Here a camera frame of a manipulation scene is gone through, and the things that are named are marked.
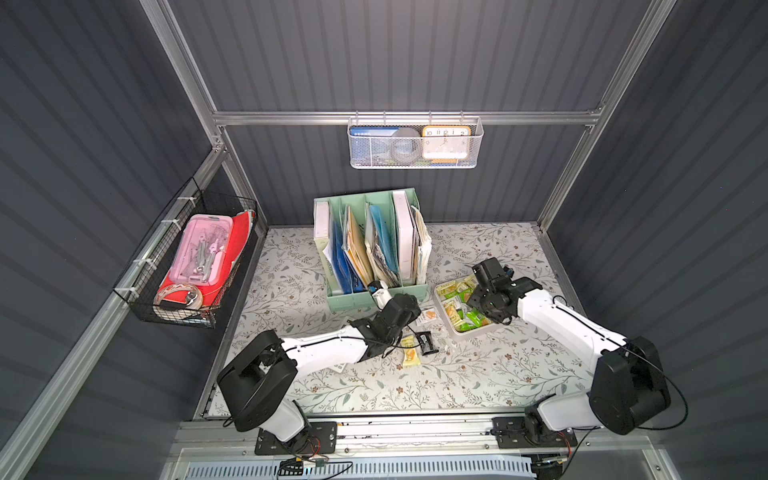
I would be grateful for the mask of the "yellow cookie packet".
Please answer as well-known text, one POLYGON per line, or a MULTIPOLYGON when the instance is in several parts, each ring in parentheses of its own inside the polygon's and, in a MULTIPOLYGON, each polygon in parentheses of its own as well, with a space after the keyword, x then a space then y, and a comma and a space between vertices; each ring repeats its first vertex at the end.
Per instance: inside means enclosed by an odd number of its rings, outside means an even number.
POLYGON ((403 352, 402 366, 404 368, 418 366, 421 364, 419 356, 419 343, 414 335, 404 337, 400 341, 400 347, 403 352))

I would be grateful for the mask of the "white plastic storage box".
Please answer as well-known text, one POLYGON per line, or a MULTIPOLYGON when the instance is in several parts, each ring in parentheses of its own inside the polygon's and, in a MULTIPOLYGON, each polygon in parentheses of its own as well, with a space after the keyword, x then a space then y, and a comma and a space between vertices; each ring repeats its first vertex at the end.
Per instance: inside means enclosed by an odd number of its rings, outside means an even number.
POLYGON ((454 342, 477 338, 502 328, 469 305, 468 301, 477 286, 476 278, 468 275, 437 284, 431 292, 437 315, 454 342))

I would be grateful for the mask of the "black cookie packet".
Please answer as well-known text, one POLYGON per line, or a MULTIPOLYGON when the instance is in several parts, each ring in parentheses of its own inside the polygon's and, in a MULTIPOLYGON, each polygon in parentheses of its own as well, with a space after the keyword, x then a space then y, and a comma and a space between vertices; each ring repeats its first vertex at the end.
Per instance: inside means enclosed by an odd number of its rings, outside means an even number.
POLYGON ((424 356, 434 355, 439 352, 439 348, 434 343, 432 333, 429 331, 419 331, 415 333, 419 343, 419 348, 424 356))

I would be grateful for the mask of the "clear cookie packet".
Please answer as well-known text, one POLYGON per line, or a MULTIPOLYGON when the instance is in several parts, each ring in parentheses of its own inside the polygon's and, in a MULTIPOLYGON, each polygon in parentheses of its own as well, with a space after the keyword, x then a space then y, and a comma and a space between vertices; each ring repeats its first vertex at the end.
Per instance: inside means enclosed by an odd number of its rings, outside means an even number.
POLYGON ((430 329, 439 321, 437 312, 434 308, 424 309, 417 319, 417 325, 421 328, 430 329))

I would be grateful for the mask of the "mint green file organizer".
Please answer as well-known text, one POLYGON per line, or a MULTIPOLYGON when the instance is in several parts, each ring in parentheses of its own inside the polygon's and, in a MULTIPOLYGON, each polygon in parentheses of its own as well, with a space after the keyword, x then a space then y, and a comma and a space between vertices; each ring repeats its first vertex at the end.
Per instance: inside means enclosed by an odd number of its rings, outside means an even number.
POLYGON ((406 192, 415 226, 414 254, 416 281, 403 286, 396 245, 396 220, 392 192, 385 190, 333 197, 313 201, 314 241, 326 276, 326 301, 334 312, 373 308, 376 306, 368 285, 384 282, 393 294, 410 294, 419 301, 427 297, 427 267, 431 253, 431 237, 425 230, 421 205, 413 188, 406 192), (339 222, 343 250, 364 285, 362 293, 344 294, 333 266, 333 221, 339 222))

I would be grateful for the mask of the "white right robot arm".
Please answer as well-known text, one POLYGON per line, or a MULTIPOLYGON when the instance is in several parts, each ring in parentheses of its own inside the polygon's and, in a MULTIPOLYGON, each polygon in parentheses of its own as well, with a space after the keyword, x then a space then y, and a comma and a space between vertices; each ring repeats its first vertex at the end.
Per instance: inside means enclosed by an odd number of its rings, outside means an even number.
POLYGON ((626 435, 670 407, 671 381, 656 346, 629 339, 558 302, 538 282, 520 277, 494 258, 472 267, 477 280, 469 306, 497 324, 523 320, 543 329, 574 354, 591 374, 579 392, 554 394, 525 409, 527 436, 568 429, 605 428, 626 435))

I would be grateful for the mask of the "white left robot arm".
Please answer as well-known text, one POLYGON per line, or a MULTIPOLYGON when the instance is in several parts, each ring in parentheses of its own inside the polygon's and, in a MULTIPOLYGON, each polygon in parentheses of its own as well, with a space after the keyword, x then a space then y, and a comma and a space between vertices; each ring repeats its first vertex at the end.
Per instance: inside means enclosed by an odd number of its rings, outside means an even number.
POLYGON ((375 315, 339 330, 304 338, 281 338, 275 330, 254 337, 218 373, 216 384, 229 411, 226 425, 239 432, 256 428, 283 443, 308 428, 301 408, 287 399, 295 381, 332 366, 356 364, 400 346, 402 331, 421 315, 417 298, 373 294, 375 315))

